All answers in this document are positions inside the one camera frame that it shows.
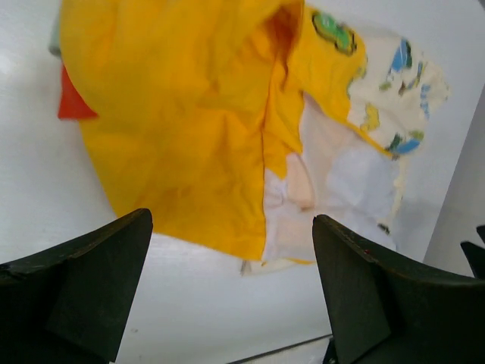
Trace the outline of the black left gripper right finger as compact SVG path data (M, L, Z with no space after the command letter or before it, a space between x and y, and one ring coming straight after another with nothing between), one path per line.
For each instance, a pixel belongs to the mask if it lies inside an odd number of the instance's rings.
M326 215L312 236L332 330L326 363L484 361L484 279L417 262Z

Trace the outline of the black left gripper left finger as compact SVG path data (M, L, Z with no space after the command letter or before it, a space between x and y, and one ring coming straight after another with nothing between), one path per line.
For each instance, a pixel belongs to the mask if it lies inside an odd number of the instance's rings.
M137 209L95 231L1 265L3 363L117 358L152 236Z

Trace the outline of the yellow cream dinosaur kids jacket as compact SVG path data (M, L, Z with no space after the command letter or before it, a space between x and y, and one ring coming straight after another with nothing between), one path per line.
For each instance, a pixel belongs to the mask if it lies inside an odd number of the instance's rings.
M311 264L313 217L394 249L409 156L449 96L408 39L304 1L63 1L58 117L113 210L242 260Z

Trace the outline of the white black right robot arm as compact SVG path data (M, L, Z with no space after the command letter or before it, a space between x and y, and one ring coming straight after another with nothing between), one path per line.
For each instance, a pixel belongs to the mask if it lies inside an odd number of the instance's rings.
M485 249L469 241L460 243L472 273L477 279L485 278Z

